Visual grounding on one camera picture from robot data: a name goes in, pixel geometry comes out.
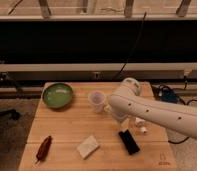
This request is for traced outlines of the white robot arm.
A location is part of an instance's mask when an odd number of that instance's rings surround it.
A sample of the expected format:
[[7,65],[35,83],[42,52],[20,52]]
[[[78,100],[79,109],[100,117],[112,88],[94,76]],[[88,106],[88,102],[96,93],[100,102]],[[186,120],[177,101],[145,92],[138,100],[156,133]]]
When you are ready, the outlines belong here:
[[119,122],[132,115],[197,139],[197,107],[150,100],[140,94],[140,83],[126,78],[107,97]]

